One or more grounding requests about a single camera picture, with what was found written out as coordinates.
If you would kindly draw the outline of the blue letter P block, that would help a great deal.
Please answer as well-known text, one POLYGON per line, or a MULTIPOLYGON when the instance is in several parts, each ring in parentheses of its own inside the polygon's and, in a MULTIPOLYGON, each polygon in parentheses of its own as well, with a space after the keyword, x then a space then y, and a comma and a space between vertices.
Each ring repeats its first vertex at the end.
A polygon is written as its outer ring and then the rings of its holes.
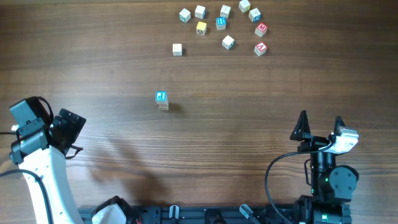
POLYGON ((166 102, 167 99, 167 92, 166 91, 156 91, 155 93, 155 100, 156 102, 166 102))

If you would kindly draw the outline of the white block red side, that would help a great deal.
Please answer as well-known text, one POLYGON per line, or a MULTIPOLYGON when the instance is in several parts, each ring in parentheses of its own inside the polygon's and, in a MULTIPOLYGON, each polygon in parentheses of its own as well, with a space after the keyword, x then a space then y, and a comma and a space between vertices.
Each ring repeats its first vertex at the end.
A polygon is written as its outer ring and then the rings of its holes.
POLYGON ((157 104, 157 107, 158 107, 159 110, 162 110, 162 111, 169 110, 169 104, 168 103, 159 103, 159 104, 157 104))

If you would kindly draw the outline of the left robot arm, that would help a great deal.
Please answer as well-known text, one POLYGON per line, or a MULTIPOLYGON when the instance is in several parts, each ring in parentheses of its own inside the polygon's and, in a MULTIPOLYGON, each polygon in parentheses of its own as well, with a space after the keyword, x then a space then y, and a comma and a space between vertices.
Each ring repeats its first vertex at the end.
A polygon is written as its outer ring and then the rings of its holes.
POLYGON ((17 102, 10 112, 18 126, 10 158, 27 182, 37 223, 84 223, 68 182, 66 161, 85 118, 66 109, 54 115, 41 96, 17 102))

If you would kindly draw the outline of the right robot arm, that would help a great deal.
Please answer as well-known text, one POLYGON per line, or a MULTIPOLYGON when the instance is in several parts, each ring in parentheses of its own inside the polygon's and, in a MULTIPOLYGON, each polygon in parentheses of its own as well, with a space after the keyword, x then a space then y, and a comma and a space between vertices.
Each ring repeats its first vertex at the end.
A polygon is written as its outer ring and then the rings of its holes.
POLYGON ((312 194, 302 195, 294 203, 294 223, 351 224, 349 203, 359 180, 359 173, 347 165, 336 164, 336 156, 346 154, 358 143, 359 134, 336 117, 328 137, 310 132, 307 112, 301 111, 290 139, 299 141, 298 152, 308 152, 311 178, 306 182, 312 194))

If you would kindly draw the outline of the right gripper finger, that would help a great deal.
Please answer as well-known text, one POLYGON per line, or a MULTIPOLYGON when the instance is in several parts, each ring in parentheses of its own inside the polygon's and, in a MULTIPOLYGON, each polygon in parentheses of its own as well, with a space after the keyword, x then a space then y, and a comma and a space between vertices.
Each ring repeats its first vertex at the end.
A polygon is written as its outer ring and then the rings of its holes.
POLYGON ((337 116, 335 118, 335 124, 334 124, 333 132, 335 134, 339 134, 340 133, 340 127, 345 127, 345 123, 343 122, 343 119, 342 119, 341 116, 337 116))
POLYGON ((290 135, 290 140, 306 141, 311 138, 310 126, 308 122, 307 111, 303 110, 300 113, 297 124, 290 135))

